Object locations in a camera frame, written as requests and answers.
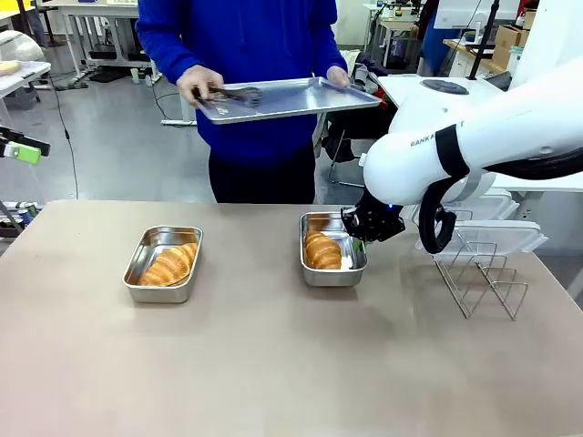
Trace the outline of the person's right hand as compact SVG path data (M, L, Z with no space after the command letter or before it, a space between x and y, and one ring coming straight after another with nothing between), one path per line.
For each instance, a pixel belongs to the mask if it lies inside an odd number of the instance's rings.
M206 68L195 65L183 72L176 82L180 95L191 105L197 105L197 97L193 93L198 91L199 98L208 100L210 98L209 87L223 88L224 81L221 74Z

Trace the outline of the person's left hand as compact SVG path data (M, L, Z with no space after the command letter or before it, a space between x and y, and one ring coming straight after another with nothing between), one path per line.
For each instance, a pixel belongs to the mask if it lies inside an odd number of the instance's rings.
M332 84L341 88L349 87L351 84L347 72L340 66L330 66L326 77Z

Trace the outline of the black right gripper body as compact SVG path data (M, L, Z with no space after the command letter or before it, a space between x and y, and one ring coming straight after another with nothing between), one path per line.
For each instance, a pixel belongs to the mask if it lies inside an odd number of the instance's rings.
M365 242L383 242L404 231L403 207L362 196L350 220L350 234Z

